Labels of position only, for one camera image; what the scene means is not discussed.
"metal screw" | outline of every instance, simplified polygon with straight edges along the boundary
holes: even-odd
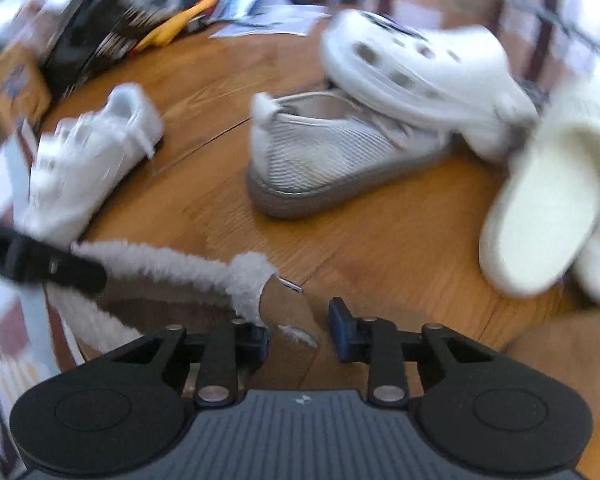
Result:
[[[290,288],[291,290],[294,290],[296,292],[302,292],[302,287],[300,285],[296,285],[294,282],[290,282],[289,280],[286,280],[281,276],[278,277],[278,281],[284,286],[286,286],[286,288]]]
[[[374,390],[374,397],[382,402],[397,402],[404,398],[404,390],[398,386],[385,384]]]
[[[229,396],[229,390],[224,386],[205,386],[200,388],[198,397],[206,402],[220,402]]]

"yellow object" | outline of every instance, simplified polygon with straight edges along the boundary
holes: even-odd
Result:
[[[216,4],[216,1],[217,0],[200,0],[190,9],[183,10],[181,13],[176,14],[160,25],[160,27],[154,28],[154,30],[142,38],[142,41],[135,46],[134,52],[142,52],[148,46],[167,46],[173,41],[173,38],[180,34],[182,29],[186,27],[189,20],[195,18],[200,12],[204,12],[213,7]]]

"paper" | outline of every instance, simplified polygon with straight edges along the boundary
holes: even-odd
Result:
[[[212,38],[237,38],[250,34],[294,34],[307,36],[318,20],[328,16],[327,8],[311,5],[261,7],[260,14],[232,23]]]

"black strap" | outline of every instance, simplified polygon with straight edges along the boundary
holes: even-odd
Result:
[[[53,282],[87,294],[107,283],[104,267],[0,225],[0,275],[17,283]]]

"heel tab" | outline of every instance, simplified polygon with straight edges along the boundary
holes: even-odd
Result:
[[[251,117],[256,124],[268,124],[280,106],[269,94],[261,92],[251,98]]]

